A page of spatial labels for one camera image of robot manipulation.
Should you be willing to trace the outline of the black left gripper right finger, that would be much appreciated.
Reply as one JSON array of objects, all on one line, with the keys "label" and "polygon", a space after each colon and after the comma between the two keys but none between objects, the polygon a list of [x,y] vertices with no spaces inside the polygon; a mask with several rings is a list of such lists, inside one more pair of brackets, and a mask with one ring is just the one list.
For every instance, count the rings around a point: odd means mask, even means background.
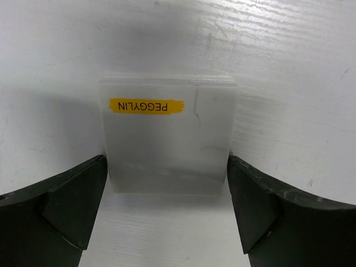
[{"label": "black left gripper right finger", "polygon": [[227,177],[251,266],[354,266],[355,206],[269,176],[230,156]]}]

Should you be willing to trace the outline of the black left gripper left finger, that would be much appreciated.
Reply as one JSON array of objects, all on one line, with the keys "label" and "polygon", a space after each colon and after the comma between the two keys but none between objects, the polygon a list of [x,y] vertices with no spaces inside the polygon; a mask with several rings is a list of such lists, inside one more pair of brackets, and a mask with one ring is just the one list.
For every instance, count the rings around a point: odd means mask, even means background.
[{"label": "black left gripper left finger", "polygon": [[107,180],[97,155],[1,195],[1,266],[78,266]]}]

